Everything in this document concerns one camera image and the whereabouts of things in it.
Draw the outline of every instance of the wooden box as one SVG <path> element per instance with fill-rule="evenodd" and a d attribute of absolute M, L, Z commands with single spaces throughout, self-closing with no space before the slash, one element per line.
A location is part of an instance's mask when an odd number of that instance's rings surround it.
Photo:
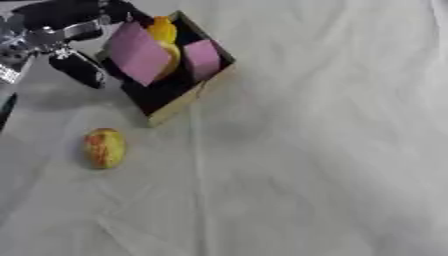
<path fill-rule="evenodd" d="M 146 115 L 151 127 L 163 123 L 207 91 L 213 89 L 218 79 L 225 79 L 225 76 L 231 73 L 235 62 L 235 59 L 227 51 L 183 12 L 177 11 L 170 15 L 170 18 L 178 30 L 176 44 L 179 49 L 182 49 L 184 45 L 202 39 L 212 40 L 220 55 L 221 68 L 219 73 L 208 80 L 194 82 L 186 69 L 185 61 L 181 61 L 179 67 L 172 74 L 145 87 L 120 72 L 107 56 L 100 57 L 101 54 L 98 55 L 108 72 L 123 80 L 122 90 Z"/>

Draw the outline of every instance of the yellow toy fruit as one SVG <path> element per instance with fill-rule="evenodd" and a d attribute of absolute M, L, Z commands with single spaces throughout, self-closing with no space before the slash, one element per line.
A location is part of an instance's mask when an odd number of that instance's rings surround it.
<path fill-rule="evenodd" d="M 84 150 L 95 168 L 108 169 L 123 160 L 126 142 L 118 131 L 100 128 L 85 136 Z"/>
<path fill-rule="evenodd" d="M 169 44 L 173 44 L 177 36 L 176 26 L 166 16 L 154 17 L 154 24 L 148 27 L 148 32 L 155 40 Z"/>
<path fill-rule="evenodd" d="M 175 44 L 168 44 L 164 41 L 159 42 L 160 46 L 162 46 L 165 51 L 167 51 L 171 55 L 171 60 L 166 65 L 165 69 L 163 69 L 160 74 L 157 75 L 157 77 L 154 80 L 160 80 L 167 75 L 171 74 L 176 68 L 179 66 L 180 63 L 180 50 Z"/>

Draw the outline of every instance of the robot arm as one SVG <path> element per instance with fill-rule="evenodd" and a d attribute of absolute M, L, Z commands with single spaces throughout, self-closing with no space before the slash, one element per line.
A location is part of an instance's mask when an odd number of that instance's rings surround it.
<path fill-rule="evenodd" d="M 49 0 L 0 16 L 0 131 L 17 99 L 15 85 L 39 55 L 49 56 L 52 67 L 82 84 L 102 88 L 105 71 L 69 44 L 100 37 L 104 26 L 130 20 L 152 23 L 123 0 Z"/>

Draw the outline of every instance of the white cloth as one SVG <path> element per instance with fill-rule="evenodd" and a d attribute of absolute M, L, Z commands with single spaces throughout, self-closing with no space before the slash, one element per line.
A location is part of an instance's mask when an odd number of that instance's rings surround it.
<path fill-rule="evenodd" d="M 0 137 L 1 256 L 448 254 L 446 1 L 135 4 L 185 11 L 236 72 L 150 130 L 116 84 L 36 64 Z M 130 145 L 105 175 L 79 155 L 99 127 Z"/>

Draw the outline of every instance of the pink foam block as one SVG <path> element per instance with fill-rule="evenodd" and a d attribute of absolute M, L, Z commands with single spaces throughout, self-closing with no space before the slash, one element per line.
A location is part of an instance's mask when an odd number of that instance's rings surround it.
<path fill-rule="evenodd" d="M 195 81 L 209 79 L 219 71 L 219 54 L 210 40 L 186 45 L 184 51 Z"/>
<path fill-rule="evenodd" d="M 171 55 L 137 22 L 121 25 L 107 42 L 106 50 L 122 72 L 144 86 L 171 60 Z"/>

